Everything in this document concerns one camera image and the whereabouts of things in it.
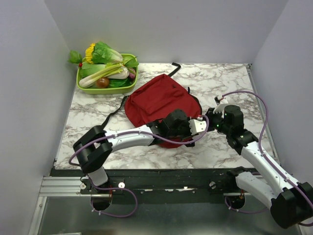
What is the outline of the red backpack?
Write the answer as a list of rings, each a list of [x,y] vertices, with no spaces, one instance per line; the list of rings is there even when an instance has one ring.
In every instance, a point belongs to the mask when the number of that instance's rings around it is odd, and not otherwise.
[[[179,69],[180,65],[170,74],[162,74],[141,86],[121,101],[121,107],[134,127],[140,127],[159,118],[167,117],[176,109],[183,110],[188,117],[198,118],[202,114],[199,100],[190,94],[171,77]],[[184,144],[193,147],[192,141],[179,141],[178,143],[162,142],[159,145],[164,148],[177,148]]]

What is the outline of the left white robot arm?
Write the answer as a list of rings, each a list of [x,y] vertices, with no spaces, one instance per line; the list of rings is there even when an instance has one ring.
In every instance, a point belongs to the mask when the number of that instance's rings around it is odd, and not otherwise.
[[[111,153],[134,146],[190,141],[201,130],[196,119],[176,109],[165,118],[124,132],[105,131],[97,125],[85,133],[73,145],[73,149],[82,172],[92,180],[91,187],[97,193],[104,193],[109,186],[109,177],[103,164]]]

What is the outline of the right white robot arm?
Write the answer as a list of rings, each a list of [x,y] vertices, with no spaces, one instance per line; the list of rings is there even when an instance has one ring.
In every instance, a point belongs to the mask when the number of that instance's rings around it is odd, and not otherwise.
[[[283,229],[313,216],[313,188],[300,183],[287,173],[259,144],[260,140],[244,127],[244,115],[239,106],[225,105],[223,111],[209,108],[209,130],[226,136],[231,148],[250,162],[263,180],[243,167],[238,167],[225,179],[225,187],[235,192],[243,189],[262,202],[274,221]]]

